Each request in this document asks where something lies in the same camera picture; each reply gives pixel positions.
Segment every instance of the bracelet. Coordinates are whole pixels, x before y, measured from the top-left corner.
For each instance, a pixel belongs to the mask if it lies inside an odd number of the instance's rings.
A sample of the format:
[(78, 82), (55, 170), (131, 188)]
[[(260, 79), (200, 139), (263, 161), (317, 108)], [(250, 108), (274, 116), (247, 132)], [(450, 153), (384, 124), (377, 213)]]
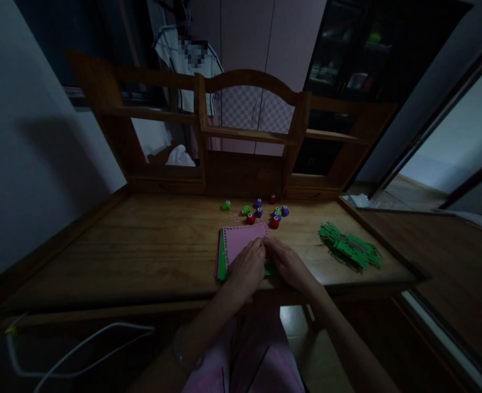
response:
[(184, 358), (181, 355), (181, 352), (179, 351), (179, 335), (181, 334), (181, 331), (183, 330), (183, 328), (184, 328), (184, 325), (177, 330), (177, 333), (175, 333), (174, 354), (175, 354), (175, 358), (177, 359), (177, 363), (179, 363), (179, 367), (183, 371), (192, 373), (201, 368), (204, 362), (204, 356), (201, 356), (195, 364), (190, 364), (184, 360)]

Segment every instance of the dark cabinet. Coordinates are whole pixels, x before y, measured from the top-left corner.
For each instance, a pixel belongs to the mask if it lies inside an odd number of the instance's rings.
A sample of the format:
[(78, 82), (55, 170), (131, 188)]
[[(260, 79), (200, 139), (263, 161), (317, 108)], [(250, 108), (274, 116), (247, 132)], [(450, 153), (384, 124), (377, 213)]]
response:
[[(357, 102), (397, 103), (398, 110), (422, 78), (470, 4), (454, 0), (332, 0), (311, 59), (304, 91)], [(311, 111), (309, 128), (347, 134), (355, 118)], [(303, 161), (337, 155), (317, 145)], [(294, 172), (328, 173), (333, 160), (314, 160)]]

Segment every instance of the desk surface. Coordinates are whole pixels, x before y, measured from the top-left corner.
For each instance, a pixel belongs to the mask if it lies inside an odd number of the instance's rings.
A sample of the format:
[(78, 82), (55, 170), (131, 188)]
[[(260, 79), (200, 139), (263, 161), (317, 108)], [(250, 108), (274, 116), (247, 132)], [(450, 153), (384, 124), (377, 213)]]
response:
[[(205, 196), (132, 195), (35, 274), (3, 308), (57, 310), (210, 298), (221, 285), (213, 277), (218, 231), (221, 225), (241, 225), (220, 210), (222, 202)], [(234, 211), (251, 203), (231, 200)], [(328, 290), (416, 281), (338, 202), (290, 200), (278, 206), (283, 204), (290, 215), (272, 234), (293, 247)], [(271, 207), (264, 203), (266, 217)], [(335, 260), (317, 235), (326, 221), (374, 244), (384, 267), (355, 272)], [(280, 278), (260, 285), (261, 290), (285, 287)]]

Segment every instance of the shirt on hanger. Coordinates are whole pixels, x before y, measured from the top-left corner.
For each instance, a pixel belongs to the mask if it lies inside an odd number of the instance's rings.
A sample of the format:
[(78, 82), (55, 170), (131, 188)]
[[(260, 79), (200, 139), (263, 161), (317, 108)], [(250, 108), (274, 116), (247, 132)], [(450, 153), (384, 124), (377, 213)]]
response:
[[(209, 44), (207, 50), (203, 50), (200, 45), (180, 38), (176, 28), (163, 30), (154, 45), (159, 58), (172, 72), (192, 76), (199, 73), (205, 78), (213, 78), (224, 72), (218, 56)], [(206, 94), (208, 116), (216, 114), (212, 97), (213, 94)], [(193, 91), (178, 90), (177, 106), (193, 112)]]

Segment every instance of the green paper strips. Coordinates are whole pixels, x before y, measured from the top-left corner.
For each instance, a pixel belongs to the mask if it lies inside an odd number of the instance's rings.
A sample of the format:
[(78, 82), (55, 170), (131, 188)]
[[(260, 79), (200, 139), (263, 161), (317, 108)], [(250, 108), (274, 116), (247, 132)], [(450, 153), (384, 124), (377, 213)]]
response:
[(383, 266), (379, 250), (350, 233), (342, 234), (331, 222), (321, 225), (319, 237), (334, 256), (343, 255), (367, 270), (369, 265)]

